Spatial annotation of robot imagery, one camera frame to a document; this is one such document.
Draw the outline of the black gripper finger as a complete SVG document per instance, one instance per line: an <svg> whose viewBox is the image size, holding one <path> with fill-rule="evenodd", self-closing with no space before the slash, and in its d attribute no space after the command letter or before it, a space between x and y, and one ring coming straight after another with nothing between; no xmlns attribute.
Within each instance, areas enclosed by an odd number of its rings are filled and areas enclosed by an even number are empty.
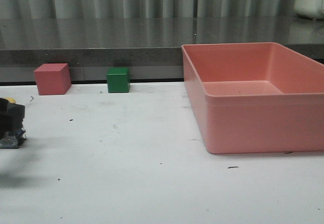
<svg viewBox="0 0 324 224"><path fill-rule="evenodd" d="M6 133L16 133L23 128L25 118L25 106L11 103L1 98L1 138Z"/></svg>

